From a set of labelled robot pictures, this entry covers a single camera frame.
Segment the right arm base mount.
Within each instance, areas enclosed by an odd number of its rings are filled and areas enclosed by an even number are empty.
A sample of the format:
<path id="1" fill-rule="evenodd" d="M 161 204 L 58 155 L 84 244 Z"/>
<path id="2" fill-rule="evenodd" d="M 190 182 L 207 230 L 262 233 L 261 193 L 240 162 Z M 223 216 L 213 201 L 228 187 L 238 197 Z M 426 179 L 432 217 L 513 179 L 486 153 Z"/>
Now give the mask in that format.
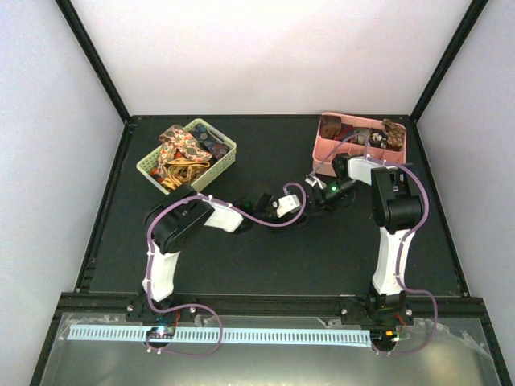
<path id="1" fill-rule="evenodd" d="M 340 317 L 345 324 L 362 327 L 395 328 L 412 326 L 414 320 L 407 314 L 404 294 L 375 297 L 346 297 L 340 299 Z"/>

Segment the black necktie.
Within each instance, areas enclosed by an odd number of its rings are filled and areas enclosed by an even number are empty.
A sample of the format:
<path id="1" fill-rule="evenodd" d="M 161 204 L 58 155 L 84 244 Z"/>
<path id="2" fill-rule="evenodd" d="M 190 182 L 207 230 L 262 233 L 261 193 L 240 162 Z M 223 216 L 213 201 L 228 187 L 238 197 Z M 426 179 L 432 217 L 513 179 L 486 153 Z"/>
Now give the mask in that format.
<path id="1" fill-rule="evenodd" d="M 323 209 L 317 206 L 309 206 L 306 207 L 303 211 L 302 216 L 295 222 L 295 227 L 302 227 L 309 222 L 309 220 L 314 219 L 316 216 L 321 216 L 323 214 Z"/>

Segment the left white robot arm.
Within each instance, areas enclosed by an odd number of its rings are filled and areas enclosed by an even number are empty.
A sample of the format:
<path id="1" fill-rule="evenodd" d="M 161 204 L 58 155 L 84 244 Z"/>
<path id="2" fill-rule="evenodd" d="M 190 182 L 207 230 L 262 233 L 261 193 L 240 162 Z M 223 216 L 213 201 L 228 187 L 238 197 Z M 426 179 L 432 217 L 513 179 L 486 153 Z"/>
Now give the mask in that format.
<path id="1" fill-rule="evenodd" d="M 226 203 L 184 184 L 171 191 L 168 206 L 160 204 L 145 220 L 147 264 L 142 288 L 149 296 L 144 310 L 155 321 L 167 319 L 173 302 L 174 276 L 180 252 L 203 227 L 228 233 L 248 232 L 254 224 L 285 228 L 301 220 L 308 204 L 305 189 L 287 183 L 283 195 L 263 194 L 247 203 Z"/>

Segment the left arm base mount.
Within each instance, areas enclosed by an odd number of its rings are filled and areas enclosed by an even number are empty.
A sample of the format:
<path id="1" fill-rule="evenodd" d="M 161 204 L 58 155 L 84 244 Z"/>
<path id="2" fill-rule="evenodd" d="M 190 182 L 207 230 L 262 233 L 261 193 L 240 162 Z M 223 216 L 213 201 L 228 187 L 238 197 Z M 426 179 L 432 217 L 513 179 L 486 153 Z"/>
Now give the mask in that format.
<path id="1" fill-rule="evenodd" d="M 164 313 L 164 310 L 178 306 L 171 299 L 165 299 L 161 302 L 152 301 L 152 305 L 154 308 L 158 309 L 159 312 L 150 307 L 145 294 L 132 297 L 126 307 L 126 321 L 141 322 L 146 325 L 171 325 L 174 322 L 190 322 L 200 309 L 198 306 L 189 305 L 186 308 Z"/>

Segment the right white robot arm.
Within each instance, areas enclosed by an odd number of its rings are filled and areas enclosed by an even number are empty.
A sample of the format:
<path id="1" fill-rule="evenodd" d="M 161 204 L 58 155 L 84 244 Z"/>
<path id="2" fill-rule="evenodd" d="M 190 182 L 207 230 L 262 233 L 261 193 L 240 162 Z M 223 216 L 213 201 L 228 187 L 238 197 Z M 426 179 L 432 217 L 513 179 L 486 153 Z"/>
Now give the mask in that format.
<path id="1" fill-rule="evenodd" d="M 404 282 L 410 243 L 429 214 L 427 193 L 417 176 L 405 165 L 370 156 L 338 154 L 332 160 L 336 181 L 327 185 L 315 172 L 306 177 L 315 203 L 328 207 L 342 199 L 357 183 L 371 187 L 372 213 L 379 227 L 377 266 L 365 305 L 368 319 L 386 323 L 395 314 L 390 300 L 406 292 Z"/>

